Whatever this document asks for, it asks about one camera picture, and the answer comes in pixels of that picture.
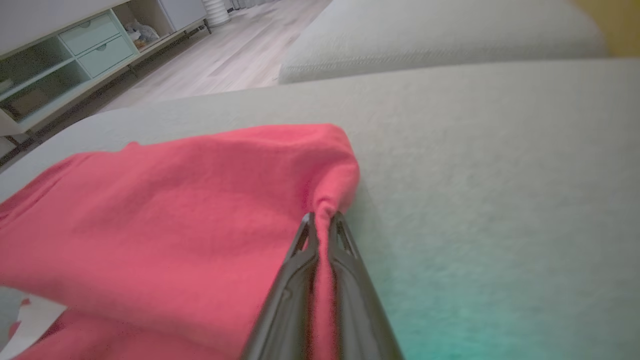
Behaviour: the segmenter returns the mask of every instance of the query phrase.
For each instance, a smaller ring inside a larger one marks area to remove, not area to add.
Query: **shelf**
[[[45,106],[37,109],[33,113],[30,113],[27,117],[21,120],[16,120],[18,125],[25,129],[31,129],[35,124],[41,122],[43,119],[51,116],[56,111],[60,110],[64,105],[69,102],[69,99],[73,99],[83,92],[87,91],[91,87],[91,81],[85,81],[73,88],[70,88],[66,92],[60,94],[55,99],[49,101]]]
[[[44,78],[45,76],[52,74],[53,72],[57,71],[58,69],[61,69],[62,67],[68,65],[69,63],[72,63],[73,61],[75,61],[75,59],[71,58],[71,59],[67,59],[57,65],[55,65],[54,67],[50,67],[47,70],[39,73],[38,75],[34,76],[33,78],[18,84],[17,86],[14,86],[12,88],[10,88],[9,90],[3,92],[0,94],[0,101],[5,100],[6,98],[12,96],[13,94],[16,94],[17,92],[19,92],[22,89],[25,89],[27,86],[35,83],[36,81]]]
[[[140,47],[140,48],[138,49],[138,51],[139,51],[140,53],[144,53],[145,51],[147,51],[147,50],[151,49],[152,47],[154,47],[156,44],[160,44],[160,43],[162,43],[162,41],[163,41],[164,39],[168,38],[168,37],[169,37],[169,35],[165,35],[165,36],[163,36],[163,37],[161,37],[161,38],[159,38],[159,39],[157,39],[157,40],[154,40],[154,41],[150,42],[149,44],[144,45],[143,47]]]

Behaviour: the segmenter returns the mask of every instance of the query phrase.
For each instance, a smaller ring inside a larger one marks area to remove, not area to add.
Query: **white cushion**
[[[637,360],[638,99],[640,60],[439,67],[178,99],[70,126],[0,174],[0,199],[80,151],[332,122],[360,164],[347,218],[405,358]]]
[[[288,50],[279,82],[604,56],[600,30],[571,0],[334,0]]]

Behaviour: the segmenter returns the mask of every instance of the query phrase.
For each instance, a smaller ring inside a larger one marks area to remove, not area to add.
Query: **sofa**
[[[347,219],[405,358],[635,360],[638,99],[635,59],[435,67],[190,97],[70,126],[0,174],[0,200],[77,152],[332,122],[360,164]]]
[[[336,0],[289,48],[278,81],[608,55],[573,0]]]

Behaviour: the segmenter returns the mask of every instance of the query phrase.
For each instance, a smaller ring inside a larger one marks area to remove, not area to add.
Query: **red towel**
[[[358,176],[333,125],[132,143],[54,165],[0,205],[0,284],[70,308],[20,358],[238,358],[309,211],[321,243],[314,356],[333,357],[327,228]]]

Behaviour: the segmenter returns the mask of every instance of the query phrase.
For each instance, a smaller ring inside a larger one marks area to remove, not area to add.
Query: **white cabinet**
[[[104,14],[61,33],[60,38],[74,55],[78,55],[119,33],[109,14]]]
[[[160,4],[176,31],[207,16],[202,0],[160,0]]]
[[[122,60],[133,55],[129,44],[123,37],[116,37],[96,47],[78,60],[92,78],[97,77]]]

